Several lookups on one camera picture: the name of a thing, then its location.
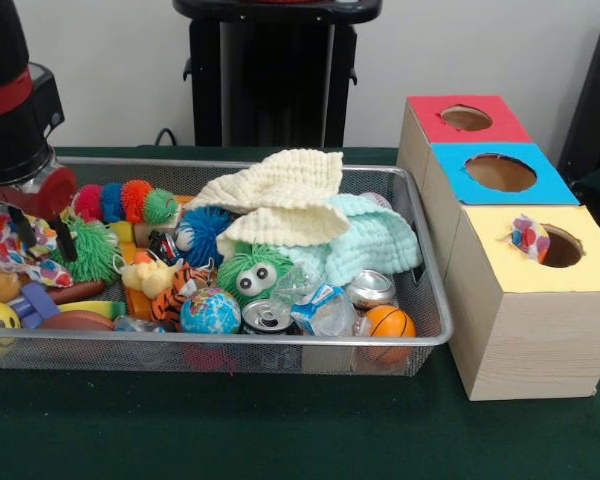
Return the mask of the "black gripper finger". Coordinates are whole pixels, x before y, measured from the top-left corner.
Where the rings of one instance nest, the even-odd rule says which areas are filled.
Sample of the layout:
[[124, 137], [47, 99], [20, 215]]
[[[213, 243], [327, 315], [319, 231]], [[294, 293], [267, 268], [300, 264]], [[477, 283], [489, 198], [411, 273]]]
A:
[[14, 206], [9, 207], [11, 221], [15, 224], [20, 241], [26, 250], [36, 246], [36, 235], [28, 217], [25, 213]]
[[57, 245], [63, 259], [65, 261], [74, 262], [78, 258], [74, 240], [71, 235], [69, 226], [61, 219], [60, 216], [50, 221], [51, 228], [57, 234]]

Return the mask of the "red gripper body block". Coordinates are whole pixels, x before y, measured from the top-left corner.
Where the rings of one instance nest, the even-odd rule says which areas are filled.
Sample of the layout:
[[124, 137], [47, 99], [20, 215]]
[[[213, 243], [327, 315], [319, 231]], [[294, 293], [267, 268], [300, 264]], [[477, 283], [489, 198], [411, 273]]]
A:
[[51, 221], [70, 205], [76, 191], [76, 176], [70, 168], [48, 164], [23, 183], [0, 185], [0, 204]]

